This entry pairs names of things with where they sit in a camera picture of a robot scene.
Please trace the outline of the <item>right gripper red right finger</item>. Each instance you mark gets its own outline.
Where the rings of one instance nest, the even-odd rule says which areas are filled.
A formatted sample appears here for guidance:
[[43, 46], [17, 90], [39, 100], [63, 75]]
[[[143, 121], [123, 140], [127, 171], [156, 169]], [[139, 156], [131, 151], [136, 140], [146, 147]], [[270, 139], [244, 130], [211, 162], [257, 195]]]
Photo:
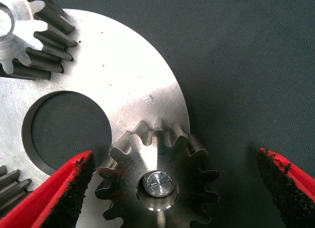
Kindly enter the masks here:
[[315, 179], [284, 156], [260, 148], [260, 176], [287, 228], [315, 226]]

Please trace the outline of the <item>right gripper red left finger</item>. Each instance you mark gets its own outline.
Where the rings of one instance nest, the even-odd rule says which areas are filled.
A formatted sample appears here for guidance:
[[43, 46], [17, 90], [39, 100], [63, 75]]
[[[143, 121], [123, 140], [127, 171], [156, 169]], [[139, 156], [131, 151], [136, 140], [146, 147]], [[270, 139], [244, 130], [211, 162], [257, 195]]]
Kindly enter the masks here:
[[20, 171], [0, 168], [0, 226], [2, 228], [73, 228], [92, 178], [92, 151], [71, 158], [33, 192], [31, 180], [19, 181]]

